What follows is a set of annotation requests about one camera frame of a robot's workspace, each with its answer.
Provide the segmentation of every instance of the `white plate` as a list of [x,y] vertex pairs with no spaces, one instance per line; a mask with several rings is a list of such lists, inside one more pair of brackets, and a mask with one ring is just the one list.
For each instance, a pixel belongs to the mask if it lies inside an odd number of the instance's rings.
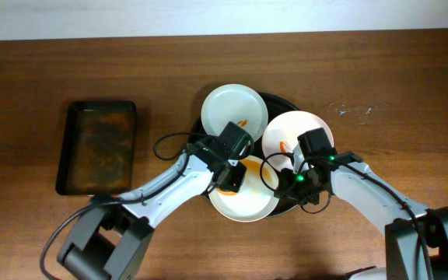
[[[266,157],[275,152],[292,152],[299,144],[297,137],[316,128],[323,128],[326,131],[331,147],[334,147],[333,134],[320,117],[299,110],[280,114],[265,128],[262,151]],[[268,162],[277,171],[283,168],[293,170],[292,162],[286,156],[273,156]]]
[[[208,196],[215,209],[225,217],[237,222],[254,222],[269,215],[279,199],[261,181],[259,172],[262,159],[248,156],[241,162],[247,166],[247,172],[240,191],[235,195],[225,195],[214,190]],[[279,179],[276,172],[266,164],[263,173],[268,185],[277,188]]]
[[262,97],[242,85],[230,84],[214,89],[201,108],[203,128],[207,134],[219,136],[230,121],[257,141],[268,125],[268,109]]

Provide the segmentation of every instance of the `white background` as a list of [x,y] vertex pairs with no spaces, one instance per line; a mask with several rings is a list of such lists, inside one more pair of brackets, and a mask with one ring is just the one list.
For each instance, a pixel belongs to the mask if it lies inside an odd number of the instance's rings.
[[0,40],[448,27],[448,0],[0,0]]

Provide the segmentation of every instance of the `brown tabletop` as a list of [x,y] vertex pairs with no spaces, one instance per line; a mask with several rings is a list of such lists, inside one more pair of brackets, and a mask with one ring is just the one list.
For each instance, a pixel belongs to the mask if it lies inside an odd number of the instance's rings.
[[[217,86],[274,93],[323,118],[410,198],[448,206],[448,30],[0,42],[0,278],[43,278],[42,246],[87,197],[56,194],[65,104],[128,99],[138,107],[133,183],[171,163],[154,141],[188,131]],[[163,152],[176,152],[172,139]],[[65,234],[47,258],[55,261]],[[140,279],[312,279],[384,266],[384,240],[335,198],[238,223],[193,198],[156,229]]]

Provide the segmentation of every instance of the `wood grain surface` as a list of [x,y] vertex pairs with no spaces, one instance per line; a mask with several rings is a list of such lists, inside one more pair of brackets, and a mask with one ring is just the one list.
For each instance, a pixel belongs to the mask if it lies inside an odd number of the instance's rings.
[[[137,186],[170,165],[154,141],[188,131],[226,83],[318,115],[338,151],[357,152],[410,198],[448,206],[448,30],[2,41],[0,278],[43,278],[42,246],[88,201],[54,190],[68,103],[137,104]],[[46,264],[70,278],[55,261],[64,238]],[[383,237],[339,199],[318,215],[238,223],[194,198],[159,225],[138,278],[317,279],[371,265],[385,265]]]

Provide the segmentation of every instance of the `robotic arm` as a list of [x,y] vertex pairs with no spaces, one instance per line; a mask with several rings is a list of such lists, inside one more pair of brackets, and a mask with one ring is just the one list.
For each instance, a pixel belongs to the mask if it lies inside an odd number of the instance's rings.
[[[82,215],[61,248],[58,262],[80,279],[133,279],[154,229],[172,211],[215,187],[239,191],[246,167],[237,159],[249,139],[245,131],[229,123],[218,138],[187,146],[166,172],[121,195],[124,200],[146,199],[94,208]],[[357,208],[385,236],[387,269],[362,271],[352,275],[352,280],[427,279],[418,231],[394,196],[411,209],[426,244],[440,248],[439,256],[432,260],[435,279],[448,279],[448,208],[432,210],[412,201],[382,181],[357,155],[337,154],[322,128],[300,135],[290,158],[295,170],[281,171],[276,196],[294,199],[300,205],[318,204],[319,194],[327,191]],[[296,176],[304,174],[307,180],[293,183]],[[95,196],[92,203],[104,199],[111,198]],[[100,227],[122,235],[117,246],[101,236]]]

